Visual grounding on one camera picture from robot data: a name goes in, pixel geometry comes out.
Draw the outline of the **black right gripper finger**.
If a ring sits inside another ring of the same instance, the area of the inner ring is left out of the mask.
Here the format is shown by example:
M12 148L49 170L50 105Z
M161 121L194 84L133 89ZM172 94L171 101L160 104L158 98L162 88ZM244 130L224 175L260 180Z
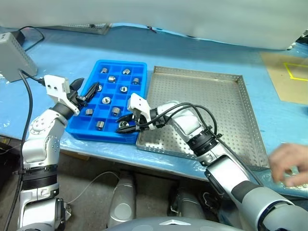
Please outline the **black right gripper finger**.
M133 121L133 113L121 116L116 122L120 123L122 121L126 122Z
M135 132L140 132L139 127L136 125L120 127L116 130L116 133L119 133L119 134L130 134L130 133L135 133Z

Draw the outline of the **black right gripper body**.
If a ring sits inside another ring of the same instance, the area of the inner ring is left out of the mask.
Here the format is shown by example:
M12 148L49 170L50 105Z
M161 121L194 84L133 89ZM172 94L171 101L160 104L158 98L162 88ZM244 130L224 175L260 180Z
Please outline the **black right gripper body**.
M147 123L147 120L145 116L141 114L141 111L138 109L133 109L133 116L132 119L135 122L136 131L142 132L148 129L147 125L144 125Z

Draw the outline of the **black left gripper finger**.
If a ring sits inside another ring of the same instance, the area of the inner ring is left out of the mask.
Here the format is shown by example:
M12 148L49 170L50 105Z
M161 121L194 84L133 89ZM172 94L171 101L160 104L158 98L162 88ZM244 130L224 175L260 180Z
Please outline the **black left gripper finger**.
M70 92L78 92L78 90L81 88L82 84L83 84L84 78L78 78L75 79L70 85L69 85L69 89Z
M89 103L98 92L99 86L100 86L99 82L93 83L91 87L88 89L87 93L83 96L83 101Z

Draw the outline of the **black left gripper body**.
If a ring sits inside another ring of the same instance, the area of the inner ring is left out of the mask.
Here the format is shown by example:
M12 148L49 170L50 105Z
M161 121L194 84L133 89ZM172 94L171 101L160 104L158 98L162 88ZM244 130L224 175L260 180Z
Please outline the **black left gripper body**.
M79 96L76 90L70 90L70 92L68 93L68 100L76 107L85 107L88 104L86 101L86 97Z

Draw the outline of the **person's bare hand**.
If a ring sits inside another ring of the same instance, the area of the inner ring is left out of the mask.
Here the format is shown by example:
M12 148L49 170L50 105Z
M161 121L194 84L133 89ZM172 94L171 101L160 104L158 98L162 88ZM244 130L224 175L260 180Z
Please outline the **person's bare hand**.
M274 182L282 182L287 187L295 187L308 182L308 147L296 143L283 143L269 156L269 166ZM285 174L296 167L296 175Z

